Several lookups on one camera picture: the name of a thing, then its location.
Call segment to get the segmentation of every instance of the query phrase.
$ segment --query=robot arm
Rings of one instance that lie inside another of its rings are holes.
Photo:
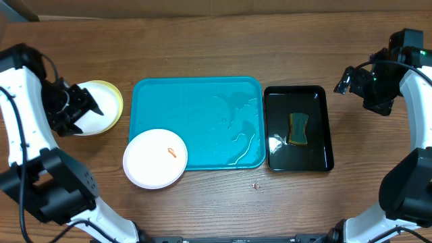
[[[23,44],[0,53],[0,86],[13,97],[27,143],[24,208],[44,223],[90,222],[75,226],[102,243],[110,242],[106,236],[123,243],[146,241],[144,232],[101,199],[91,172],[56,144],[51,129],[60,136],[81,133],[76,121],[89,111],[102,112],[86,89],[69,87],[58,80],[46,81],[41,57]],[[0,107],[9,140],[10,166],[0,175],[0,188],[18,203],[23,166],[20,133],[11,102],[1,92]],[[36,186],[34,183],[45,173],[52,179]]]
[[[432,67],[419,70],[432,78]],[[432,147],[432,86],[412,70],[406,72],[399,86],[408,110],[411,150]]]
[[[432,146],[432,59],[430,51],[422,48],[422,32],[397,32],[390,38],[389,49],[371,56],[370,72],[348,67],[335,87],[335,92],[344,94],[351,85],[350,92],[364,99],[363,107],[381,115],[389,115],[393,99],[402,95],[411,153],[384,177],[379,202],[358,217],[341,221],[327,242],[384,242],[399,233],[394,230],[397,227],[415,230],[432,225],[432,150],[428,148]]]

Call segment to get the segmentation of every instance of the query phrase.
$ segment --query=black tray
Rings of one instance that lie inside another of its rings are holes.
[[[267,161],[273,171],[330,171],[333,150],[325,91],[320,86],[270,86],[264,91]],[[307,145],[288,143],[291,113],[308,115]]]

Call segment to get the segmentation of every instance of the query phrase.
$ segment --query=sponge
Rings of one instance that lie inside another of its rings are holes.
[[[308,123],[308,115],[304,113],[290,114],[290,136],[288,143],[293,145],[307,145],[306,125]]]

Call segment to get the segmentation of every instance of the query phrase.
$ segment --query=teal plastic tray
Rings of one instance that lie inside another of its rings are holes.
[[[261,94],[247,76],[144,79],[132,96],[129,141],[162,128],[185,142],[188,171],[258,167],[265,159]]]

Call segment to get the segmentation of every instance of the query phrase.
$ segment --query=white paper plate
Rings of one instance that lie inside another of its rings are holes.
[[[135,137],[123,155],[123,169],[129,180],[146,189],[174,183],[184,172],[188,150],[175,133],[148,130]]]

